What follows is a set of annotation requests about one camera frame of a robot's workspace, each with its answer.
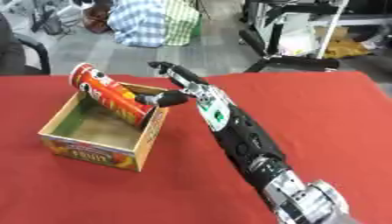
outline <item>robotic hand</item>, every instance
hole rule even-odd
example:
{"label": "robotic hand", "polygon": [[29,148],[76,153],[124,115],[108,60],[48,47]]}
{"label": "robotic hand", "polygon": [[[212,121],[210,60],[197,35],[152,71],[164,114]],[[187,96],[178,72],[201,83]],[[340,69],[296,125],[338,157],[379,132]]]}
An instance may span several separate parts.
{"label": "robotic hand", "polygon": [[350,218],[345,199],[331,185],[323,180],[304,184],[269,135],[221,89],[182,66],[168,62],[149,65],[182,89],[139,95],[136,100],[169,107],[186,102],[187,96],[196,98],[199,112],[216,141],[276,215],[278,223],[357,223]]}

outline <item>cardboard box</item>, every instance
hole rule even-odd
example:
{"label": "cardboard box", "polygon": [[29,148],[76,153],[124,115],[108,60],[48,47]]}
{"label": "cardboard box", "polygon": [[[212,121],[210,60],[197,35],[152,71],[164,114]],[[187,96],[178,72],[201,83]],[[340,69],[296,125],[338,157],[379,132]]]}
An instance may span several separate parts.
{"label": "cardboard box", "polygon": [[[135,93],[165,91],[123,85]],[[167,113],[168,108],[156,108],[145,129],[140,130],[78,92],[38,134],[54,154],[140,172]]]}

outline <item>checkered bag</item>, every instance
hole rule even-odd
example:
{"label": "checkered bag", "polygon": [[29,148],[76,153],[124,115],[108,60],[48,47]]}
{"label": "checkered bag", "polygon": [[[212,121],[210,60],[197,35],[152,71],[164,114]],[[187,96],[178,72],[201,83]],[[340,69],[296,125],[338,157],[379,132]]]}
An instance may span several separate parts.
{"label": "checkered bag", "polygon": [[117,0],[108,25],[125,46],[159,47],[165,42],[165,3],[161,0]]}
{"label": "checkered bag", "polygon": [[165,43],[168,46],[184,46],[191,41],[193,28],[200,14],[183,0],[165,0]]}

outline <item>floor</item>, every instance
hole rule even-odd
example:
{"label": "floor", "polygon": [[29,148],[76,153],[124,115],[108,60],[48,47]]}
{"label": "floor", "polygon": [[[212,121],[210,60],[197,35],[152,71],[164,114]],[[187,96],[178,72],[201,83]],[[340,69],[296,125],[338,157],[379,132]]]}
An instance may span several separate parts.
{"label": "floor", "polygon": [[[246,45],[238,44],[238,31],[244,24],[238,21],[241,0],[202,0],[207,12],[202,20],[200,37],[187,46],[164,46],[158,49],[127,47],[113,41],[112,33],[93,34],[75,26],[72,34],[62,37],[47,36],[42,32],[28,33],[49,49],[52,73],[68,74],[83,61],[96,65],[108,74],[155,76],[147,62],[166,60],[180,64],[201,76],[242,72],[257,61],[256,54]],[[18,32],[26,27],[18,21]],[[29,64],[37,64],[37,57],[28,52]],[[381,89],[392,95],[392,52],[380,56],[363,56],[342,60],[342,69],[360,70],[376,81]],[[265,72],[282,71],[267,68]]]}

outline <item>red cylindrical can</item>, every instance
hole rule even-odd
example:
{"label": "red cylindrical can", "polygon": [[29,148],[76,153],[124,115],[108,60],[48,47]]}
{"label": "red cylindrical can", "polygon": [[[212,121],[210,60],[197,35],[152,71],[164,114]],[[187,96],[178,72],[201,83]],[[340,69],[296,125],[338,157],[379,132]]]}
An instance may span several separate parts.
{"label": "red cylindrical can", "polygon": [[69,76],[69,82],[137,127],[143,128],[152,113],[151,105],[135,101],[134,93],[88,63],[76,66]]}

